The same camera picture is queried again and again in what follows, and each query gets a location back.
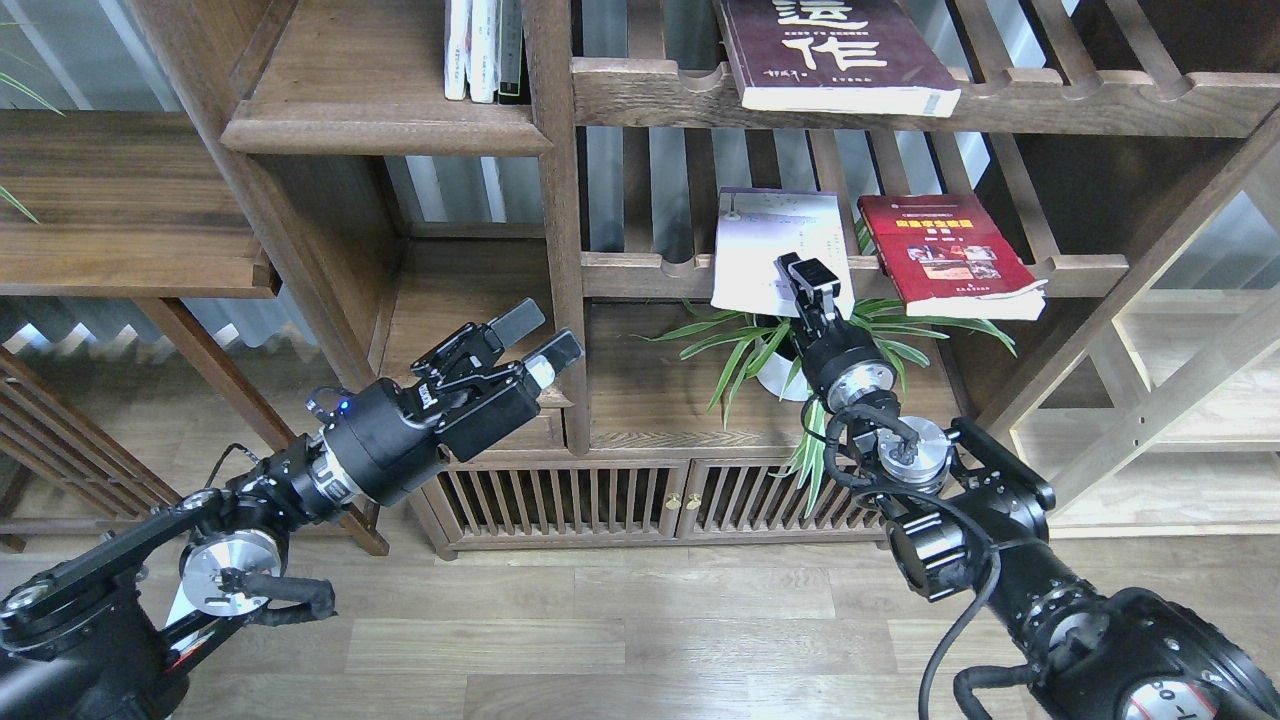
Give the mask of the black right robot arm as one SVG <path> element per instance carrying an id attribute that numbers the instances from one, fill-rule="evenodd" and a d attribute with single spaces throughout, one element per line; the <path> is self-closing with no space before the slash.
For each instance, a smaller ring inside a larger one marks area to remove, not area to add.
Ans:
<path id="1" fill-rule="evenodd" d="M 918 692 L 928 717 L 942 657 L 982 609 L 1024 660 L 959 671 L 952 693 L 986 719 L 978 689 L 1024 685 L 1055 719 L 1275 719 L 1277 691 L 1192 610 L 1143 588 L 1098 593 L 1050 548 L 1051 487 L 973 421 L 904 416 L 895 372 L 836 306 L 840 281 L 794 252 L 776 261 L 794 292 L 797 360 L 829 413 L 823 470 L 884 516 L 908 585 L 936 602 L 975 597 L 943 635 Z"/>

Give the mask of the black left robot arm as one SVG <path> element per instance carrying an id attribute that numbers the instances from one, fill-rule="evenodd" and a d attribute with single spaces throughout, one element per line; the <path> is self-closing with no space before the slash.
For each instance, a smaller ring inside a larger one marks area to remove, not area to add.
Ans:
<path id="1" fill-rule="evenodd" d="M 238 630 L 332 618 L 330 582 L 291 574 L 291 537 L 361 500 L 398 503 L 530 423 L 584 355 L 562 329 L 506 361 L 543 322 L 526 299 L 422 355 L 411 386 L 334 388 L 330 407 L 310 404 L 315 433 L 15 587 L 3 600 L 3 716 L 164 719 Z"/>

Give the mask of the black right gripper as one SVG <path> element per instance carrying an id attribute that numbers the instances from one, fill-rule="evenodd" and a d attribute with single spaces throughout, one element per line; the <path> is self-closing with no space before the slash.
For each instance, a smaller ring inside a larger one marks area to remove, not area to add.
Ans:
<path id="1" fill-rule="evenodd" d="M 892 395 L 892 364 L 870 332 L 845 320 L 833 305 L 841 291 L 837 275 L 820 259 L 796 252 L 778 256 L 777 268 L 796 300 L 795 347 L 803 374 L 826 410 L 838 413 L 867 404 L 869 395 Z"/>

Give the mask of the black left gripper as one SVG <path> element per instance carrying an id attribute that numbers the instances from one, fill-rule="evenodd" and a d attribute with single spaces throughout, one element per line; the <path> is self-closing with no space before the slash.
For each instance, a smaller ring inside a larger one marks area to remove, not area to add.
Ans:
<path id="1" fill-rule="evenodd" d="M 538 396 L 584 357 L 572 331 L 559 331 L 499 365 L 509 347 L 545 323 L 525 299 L 488 325 L 463 325 L 422 355 L 403 388 L 379 378 L 344 392 L 320 430 L 320 492 L 338 505 L 358 495 L 390 506 L 452 459 L 467 461 L 531 421 Z"/>

